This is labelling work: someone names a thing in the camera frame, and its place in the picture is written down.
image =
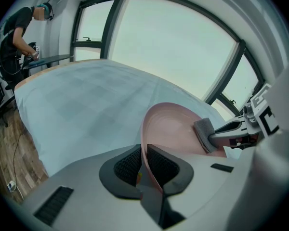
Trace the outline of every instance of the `black t-shirt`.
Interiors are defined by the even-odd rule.
[[[24,7],[13,14],[5,24],[3,33],[6,34],[12,29],[22,27],[24,29],[22,36],[25,34],[26,28],[32,20],[34,7],[31,9]],[[10,33],[1,43],[0,56],[4,58],[13,58],[17,52],[17,48],[13,45],[13,35]]]

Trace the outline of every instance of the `frosted window pane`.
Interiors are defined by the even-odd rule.
[[[89,47],[76,47],[75,48],[75,61],[82,61],[88,59],[99,59],[101,49]]]
[[[243,105],[252,96],[252,92],[257,83],[257,76],[249,61],[245,55],[243,55],[235,73],[226,88],[223,90],[223,94],[229,100],[235,100],[235,107],[238,110],[241,110]]]
[[[235,117],[233,114],[221,101],[216,99],[214,103],[212,103],[212,107],[215,108],[218,113],[222,116],[225,121],[228,121]]]
[[[82,11],[78,41],[86,41],[89,37],[91,41],[101,41],[105,23],[113,1],[101,2],[85,8]]]
[[[109,58],[204,99],[235,41],[202,14],[167,0],[126,0]]]

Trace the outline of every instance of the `sponge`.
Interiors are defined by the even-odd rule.
[[[214,127],[209,118],[203,118],[199,121],[194,122],[195,133],[207,153],[212,153],[217,150],[217,148],[212,145],[208,137],[215,133]]]

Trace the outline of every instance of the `white cable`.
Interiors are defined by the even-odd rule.
[[[24,197],[23,195],[21,194],[21,191],[19,190],[18,186],[16,186],[16,188],[18,189],[19,193],[20,193],[20,196],[22,197],[22,199],[24,200]]]

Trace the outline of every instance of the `checkered tablecloth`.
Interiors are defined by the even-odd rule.
[[[57,68],[15,91],[20,117],[32,135],[49,176],[96,154],[140,143],[148,108],[177,103],[215,128],[218,112],[181,88],[111,60]]]

